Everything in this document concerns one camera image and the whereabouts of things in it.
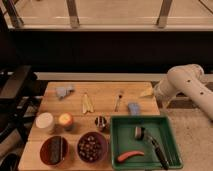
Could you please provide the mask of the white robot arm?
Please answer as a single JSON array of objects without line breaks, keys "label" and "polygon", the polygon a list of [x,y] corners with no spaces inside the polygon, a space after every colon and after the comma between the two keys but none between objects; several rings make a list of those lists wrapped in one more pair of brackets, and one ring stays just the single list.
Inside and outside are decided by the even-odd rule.
[{"label": "white robot arm", "polygon": [[160,101],[169,102],[178,93],[183,93],[213,121],[213,91],[204,85],[203,76],[204,70],[198,64],[172,67],[154,86],[154,95]]}]

